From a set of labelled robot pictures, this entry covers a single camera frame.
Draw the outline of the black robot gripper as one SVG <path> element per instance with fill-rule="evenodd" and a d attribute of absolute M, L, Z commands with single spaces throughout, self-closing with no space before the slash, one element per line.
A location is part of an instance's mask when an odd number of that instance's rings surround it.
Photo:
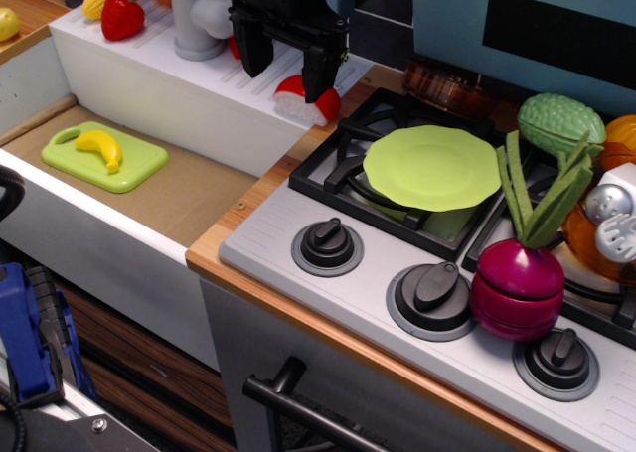
<path fill-rule="evenodd" d="M 348 22 L 327 0 L 231 0 L 230 19 L 244 70 L 257 77 L 273 61 L 273 42 L 304 53 L 305 101 L 316 102 L 335 82 L 347 56 Z"/>

